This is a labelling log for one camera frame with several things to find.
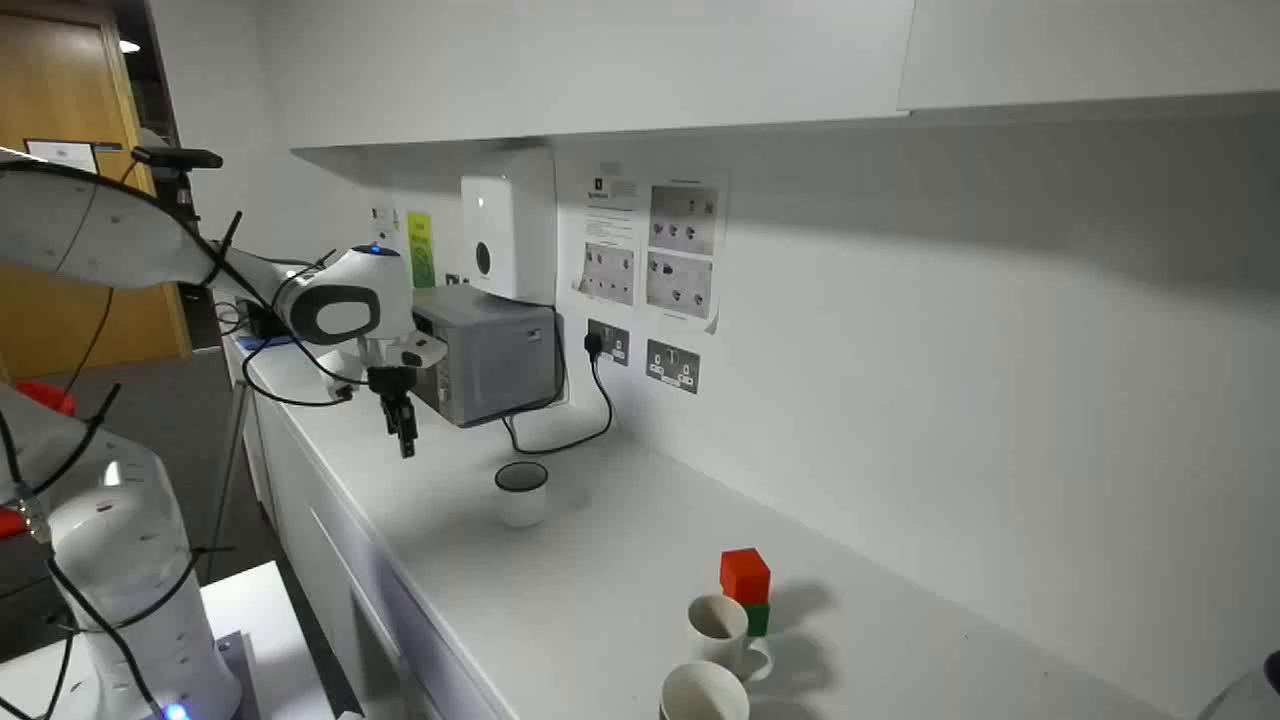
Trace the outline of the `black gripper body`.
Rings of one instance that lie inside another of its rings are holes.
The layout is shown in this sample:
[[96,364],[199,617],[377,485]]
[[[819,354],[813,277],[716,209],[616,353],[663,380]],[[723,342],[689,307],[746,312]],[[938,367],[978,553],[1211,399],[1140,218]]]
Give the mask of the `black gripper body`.
[[414,408],[411,408],[411,367],[373,367],[366,388],[380,397],[386,435],[398,442],[398,454],[414,451]]

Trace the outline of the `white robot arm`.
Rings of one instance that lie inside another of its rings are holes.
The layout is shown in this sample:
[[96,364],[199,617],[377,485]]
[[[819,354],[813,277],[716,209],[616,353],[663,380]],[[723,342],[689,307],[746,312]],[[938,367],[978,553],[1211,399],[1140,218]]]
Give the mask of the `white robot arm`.
[[[414,451],[414,376],[445,354],[411,318],[402,255],[354,243],[303,265],[203,238],[179,213],[118,178],[28,152],[0,158],[0,258],[98,287],[203,285],[266,307],[321,353],[328,402],[354,388]],[[195,547],[162,458],[91,419],[4,388],[4,502],[24,517],[91,659],[87,720],[231,720],[243,685],[212,634]]]

